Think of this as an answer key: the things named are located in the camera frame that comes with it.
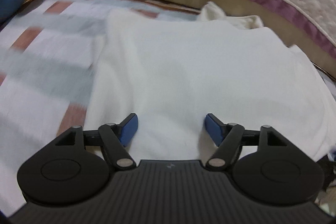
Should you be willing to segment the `checkered pastel floor rug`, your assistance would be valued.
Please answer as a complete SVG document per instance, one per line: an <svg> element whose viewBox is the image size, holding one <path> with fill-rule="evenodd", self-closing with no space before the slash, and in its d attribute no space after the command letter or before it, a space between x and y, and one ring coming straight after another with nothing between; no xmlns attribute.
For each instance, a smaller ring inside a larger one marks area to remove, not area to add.
<svg viewBox="0 0 336 224"><path fill-rule="evenodd" d="M196 9L153 0L34 0L1 27L1 212L25 199L17 171L72 125L83 125L93 83L92 46L116 8L161 20Z"/></svg>

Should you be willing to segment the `white fleece zip jacket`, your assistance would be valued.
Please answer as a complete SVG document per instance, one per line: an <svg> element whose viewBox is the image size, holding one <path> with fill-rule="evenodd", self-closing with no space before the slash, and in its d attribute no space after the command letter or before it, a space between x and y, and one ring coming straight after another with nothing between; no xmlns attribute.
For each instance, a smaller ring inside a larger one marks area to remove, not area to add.
<svg viewBox="0 0 336 224"><path fill-rule="evenodd" d="M270 125L314 160L335 145L335 99L306 54L269 28L115 9L95 50L84 127L137 114L136 161L206 160L215 149L203 127L209 113L252 130Z"/></svg>

